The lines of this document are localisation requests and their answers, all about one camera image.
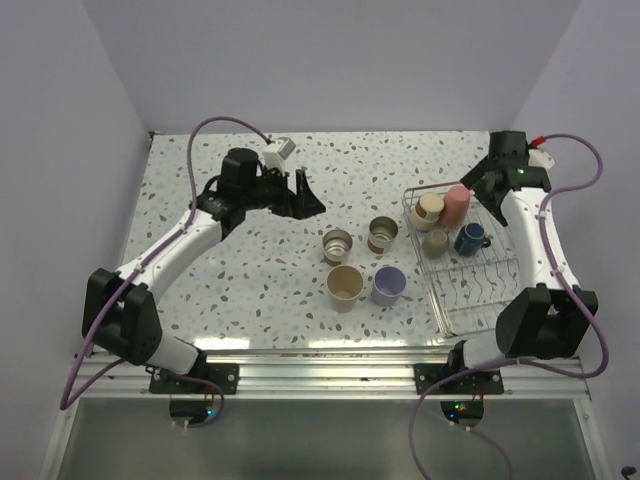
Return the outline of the grey ceramic mug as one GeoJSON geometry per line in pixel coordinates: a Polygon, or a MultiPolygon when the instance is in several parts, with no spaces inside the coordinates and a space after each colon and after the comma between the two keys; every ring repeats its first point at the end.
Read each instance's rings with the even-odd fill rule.
{"type": "Polygon", "coordinates": [[[441,258],[449,249],[449,236],[445,230],[436,228],[429,231],[422,241],[422,251],[429,259],[441,258]]]}

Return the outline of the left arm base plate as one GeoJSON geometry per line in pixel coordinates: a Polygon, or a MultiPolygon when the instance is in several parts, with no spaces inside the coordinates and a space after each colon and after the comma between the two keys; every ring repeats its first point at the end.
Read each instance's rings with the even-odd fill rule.
{"type": "Polygon", "coordinates": [[[215,384],[224,395],[234,395],[240,379],[240,366],[235,363],[207,364],[200,377],[185,380],[178,374],[157,370],[152,374],[148,391],[160,395],[212,394],[215,384]]]}

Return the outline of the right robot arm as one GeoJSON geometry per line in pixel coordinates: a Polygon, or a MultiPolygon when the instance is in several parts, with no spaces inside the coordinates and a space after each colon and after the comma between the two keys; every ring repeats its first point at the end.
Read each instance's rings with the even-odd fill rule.
{"type": "Polygon", "coordinates": [[[598,309],[568,265],[555,228],[544,137],[521,131],[491,133],[487,155],[461,180],[475,199],[506,228],[519,265],[520,293],[498,314],[495,328],[458,342],[449,352],[445,379],[468,392],[482,370],[501,362],[568,359],[575,355],[598,309]]]}

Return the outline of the beige plastic cup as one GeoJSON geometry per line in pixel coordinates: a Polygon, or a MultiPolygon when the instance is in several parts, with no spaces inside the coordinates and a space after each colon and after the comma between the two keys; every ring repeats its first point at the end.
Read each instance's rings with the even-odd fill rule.
{"type": "Polygon", "coordinates": [[[339,265],[327,275],[326,286],[331,308],[338,313],[347,313],[360,298],[364,289],[364,279],[355,267],[339,265]]]}

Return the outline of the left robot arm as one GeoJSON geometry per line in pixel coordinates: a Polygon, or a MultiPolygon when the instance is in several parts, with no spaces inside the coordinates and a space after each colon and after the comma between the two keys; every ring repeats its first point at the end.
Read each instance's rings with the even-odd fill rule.
{"type": "Polygon", "coordinates": [[[115,271],[96,270],[85,296],[82,335],[132,364],[172,372],[185,392],[201,390],[208,379],[201,351],[164,332],[157,303],[192,263],[224,241],[251,210],[306,220],[325,212],[304,170],[288,187],[285,170],[247,148],[230,149],[220,174],[209,180],[176,225],[149,250],[115,271]]]}

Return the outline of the steel tumbler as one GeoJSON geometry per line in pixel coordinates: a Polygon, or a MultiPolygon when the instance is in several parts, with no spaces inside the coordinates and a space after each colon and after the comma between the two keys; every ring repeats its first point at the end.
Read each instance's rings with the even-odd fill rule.
{"type": "Polygon", "coordinates": [[[342,229],[327,232],[322,239],[323,255],[331,266],[346,264],[353,248],[351,235],[342,229]]]}
{"type": "Polygon", "coordinates": [[[376,254],[386,253],[394,244],[398,231],[394,219],[388,216],[375,217],[368,227],[368,248],[376,254]]]}

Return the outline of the right steel tumbler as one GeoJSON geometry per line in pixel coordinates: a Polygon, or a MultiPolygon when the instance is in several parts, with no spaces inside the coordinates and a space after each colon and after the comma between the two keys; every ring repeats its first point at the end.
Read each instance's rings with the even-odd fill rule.
{"type": "Polygon", "coordinates": [[[368,248],[376,254],[386,253],[394,244],[398,231],[394,219],[388,216],[375,217],[368,227],[368,248]]]}

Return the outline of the centre steel tumbler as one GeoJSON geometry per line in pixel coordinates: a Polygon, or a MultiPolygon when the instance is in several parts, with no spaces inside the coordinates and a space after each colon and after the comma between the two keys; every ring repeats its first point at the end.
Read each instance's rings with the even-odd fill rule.
{"type": "Polygon", "coordinates": [[[327,232],[322,239],[323,255],[331,266],[346,264],[353,248],[351,235],[342,229],[327,232]]]}

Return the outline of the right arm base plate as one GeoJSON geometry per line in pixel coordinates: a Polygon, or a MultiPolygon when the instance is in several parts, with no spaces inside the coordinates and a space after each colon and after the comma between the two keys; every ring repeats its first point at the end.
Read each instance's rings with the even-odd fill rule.
{"type": "MultiPolygon", "coordinates": [[[[447,378],[450,373],[445,364],[417,363],[413,365],[414,385],[416,393],[422,395],[433,384],[447,378]]],[[[465,375],[435,390],[440,395],[502,395],[505,392],[502,376],[499,370],[481,371],[465,375]]]]}

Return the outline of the aluminium frame rail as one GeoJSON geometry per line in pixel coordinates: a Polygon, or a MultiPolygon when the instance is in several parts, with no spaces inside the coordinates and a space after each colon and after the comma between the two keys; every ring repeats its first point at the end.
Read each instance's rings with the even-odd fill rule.
{"type": "MultiPolygon", "coordinates": [[[[447,348],[363,348],[212,351],[210,364],[235,364],[239,380],[232,399],[417,399],[414,365],[440,364],[447,348]]],[[[114,361],[99,352],[83,362],[75,391],[114,361]]],[[[543,369],[501,369],[504,393],[497,400],[590,399],[585,380],[543,369]]],[[[101,376],[82,398],[150,397],[143,366],[119,365],[101,376]]]]}

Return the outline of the steel tumbler cork band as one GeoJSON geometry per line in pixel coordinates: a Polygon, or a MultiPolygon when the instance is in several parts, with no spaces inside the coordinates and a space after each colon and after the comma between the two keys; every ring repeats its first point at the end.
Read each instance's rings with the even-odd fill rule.
{"type": "Polygon", "coordinates": [[[425,193],[411,210],[411,224],[418,231],[428,232],[436,227],[443,210],[444,200],[439,195],[425,193]]]}

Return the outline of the red plastic cup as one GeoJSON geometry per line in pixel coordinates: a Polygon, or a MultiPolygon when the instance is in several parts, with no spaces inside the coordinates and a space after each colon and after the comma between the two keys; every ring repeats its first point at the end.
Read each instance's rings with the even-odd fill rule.
{"type": "Polygon", "coordinates": [[[439,223],[448,229],[459,228],[464,222],[470,205],[470,191],[463,185],[452,186],[443,197],[444,208],[439,223]]]}

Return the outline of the purple plastic cup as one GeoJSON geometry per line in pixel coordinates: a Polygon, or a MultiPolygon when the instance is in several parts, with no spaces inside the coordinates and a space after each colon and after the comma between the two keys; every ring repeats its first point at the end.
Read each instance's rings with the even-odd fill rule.
{"type": "Polygon", "coordinates": [[[405,274],[393,266],[379,269],[373,277],[372,300],[381,307],[393,305],[407,286],[405,274]]]}

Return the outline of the dark blue ceramic mug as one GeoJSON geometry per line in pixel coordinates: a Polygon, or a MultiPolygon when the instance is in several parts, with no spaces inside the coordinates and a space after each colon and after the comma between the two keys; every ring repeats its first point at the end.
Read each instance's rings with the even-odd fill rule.
{"type": "Polygon", "coordinates": [[[463,226],[454,242],[454,250],[463,257],[471,257],[481,249],[491,246],[491,239],[487,237],[484,227],[479,223],[469,223],[463,226]]]}

